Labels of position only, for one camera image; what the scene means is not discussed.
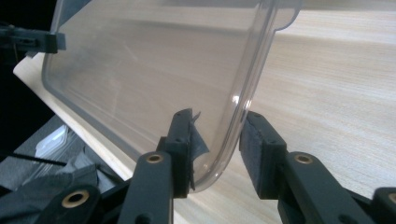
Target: light wood surface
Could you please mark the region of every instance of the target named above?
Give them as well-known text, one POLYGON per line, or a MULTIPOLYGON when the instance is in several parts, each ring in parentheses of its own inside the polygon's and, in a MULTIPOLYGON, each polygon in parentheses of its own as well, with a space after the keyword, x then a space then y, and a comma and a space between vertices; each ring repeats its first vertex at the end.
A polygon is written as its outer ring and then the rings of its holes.
MULTIPOLYGON (((340 183, 366 197, 396 186, 396 3, 307 1, 277 33, 251 110, 290 151, 318 157, 340 183)), ((14 73, 123 178, 134 163, 49 94, 42 55, 14 73)), ((280 223, 276 201, 258 200, 239 152, 209 189, 175 202, 176 223, 280 223)))

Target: clear plastic container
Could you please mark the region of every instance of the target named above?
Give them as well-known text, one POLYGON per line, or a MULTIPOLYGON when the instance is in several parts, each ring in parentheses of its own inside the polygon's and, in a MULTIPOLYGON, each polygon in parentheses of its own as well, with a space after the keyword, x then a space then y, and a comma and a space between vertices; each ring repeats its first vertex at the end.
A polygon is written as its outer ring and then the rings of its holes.
POLYGON ((71 7, 87 2, 58 1, 52 31, 65 34, 66 50, 46 55, 45 87, 134 160, 156 149, 177 111, 201 112, 195 126, 210 151, 193 168, 196 191, 206 189, 233 155, 275 31, 294 20, 301 1, 71 7))

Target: wood grain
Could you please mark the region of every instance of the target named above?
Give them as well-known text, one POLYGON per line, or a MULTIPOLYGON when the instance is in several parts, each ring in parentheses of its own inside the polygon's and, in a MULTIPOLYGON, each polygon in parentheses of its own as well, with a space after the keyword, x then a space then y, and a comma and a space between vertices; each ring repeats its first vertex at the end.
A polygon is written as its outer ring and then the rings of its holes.
MULTIPOLYGON (((291 151, 317 156, 340 183, 371 197, 396 186, 396 3, 307 1, 278 32, 251 110, 264 114, 291 151)), ((133 162, 44 90, 42 55, 15 74, 122 177, 133 162)), ((238 151, 209 189, 175 202, 176 223, 280 223, 258 200, 238 151)))

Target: clamp jaw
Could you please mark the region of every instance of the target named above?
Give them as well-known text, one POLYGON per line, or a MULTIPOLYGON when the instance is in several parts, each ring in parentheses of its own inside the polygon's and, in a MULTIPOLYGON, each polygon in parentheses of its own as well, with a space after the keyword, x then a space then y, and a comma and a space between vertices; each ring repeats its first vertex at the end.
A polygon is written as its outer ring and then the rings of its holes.
MULTIPOLYGON (((173 199, 186 198, 193 182, 190 121, 191 110, 176 113, 168 136, 139 158, 129 181, 102 195, 91 186, 68 189, 36 223, 173 223, 173 199)), ((259 198, 278 200, 285 224, 395 223, 396 188, 378 189, 372 200, 344 189, 316 157, 288 152, 260 114, 248 112, 239 146, 259 198)))

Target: brass rivet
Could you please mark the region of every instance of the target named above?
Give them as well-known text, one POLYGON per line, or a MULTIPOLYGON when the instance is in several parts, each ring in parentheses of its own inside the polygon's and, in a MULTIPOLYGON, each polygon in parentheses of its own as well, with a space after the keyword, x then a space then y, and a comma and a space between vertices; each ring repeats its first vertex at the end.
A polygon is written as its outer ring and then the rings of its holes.
POLYGON ((310 164, 313 162, 312 158, 310 156, 304 155, 304 154, 298 154, 294 157, 294 159, 303 164, 310 164))
POLYGON ((157 163, 163 160, 163 156, 158 155, 158 154, 154 154, 151 155, 149 157, 146 158, 146 161, 148 161, 149 163, 157 163))
POLYGON ((389 198, 393 203, 396 203, 396 193, 390 193, 389 198))
POLYGON ((87 202, 89 197, 90 193, 87 190, 76 190, 64 197, 62 206, 65 208, 74 208, 87 202))

